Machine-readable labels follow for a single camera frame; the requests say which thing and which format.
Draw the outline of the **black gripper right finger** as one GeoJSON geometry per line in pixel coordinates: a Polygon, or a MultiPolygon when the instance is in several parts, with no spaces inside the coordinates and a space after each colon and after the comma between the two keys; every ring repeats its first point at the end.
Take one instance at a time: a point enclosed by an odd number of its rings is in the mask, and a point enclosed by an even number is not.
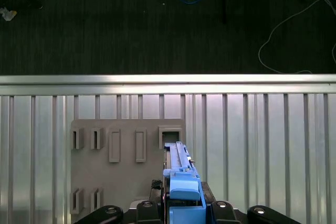
{"type": "Polygon", "coordinates": [[[252,206],[243,213],[227,201],[217,201],[208,183],[201,184],[206,202],[206,223],[299,224],[298,221],[262,205],[252,206]]]}

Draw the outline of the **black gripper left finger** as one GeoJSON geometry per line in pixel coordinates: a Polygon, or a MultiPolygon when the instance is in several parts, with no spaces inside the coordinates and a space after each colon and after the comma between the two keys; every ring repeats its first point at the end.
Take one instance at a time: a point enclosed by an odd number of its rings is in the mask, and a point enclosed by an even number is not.
{"type": "Polygon", "coordinates": [[[149,199],[140,200],[128,211],[114,205],[103,206],[76,223],[163,223],[162,181],[152,180],[149,199]]]}

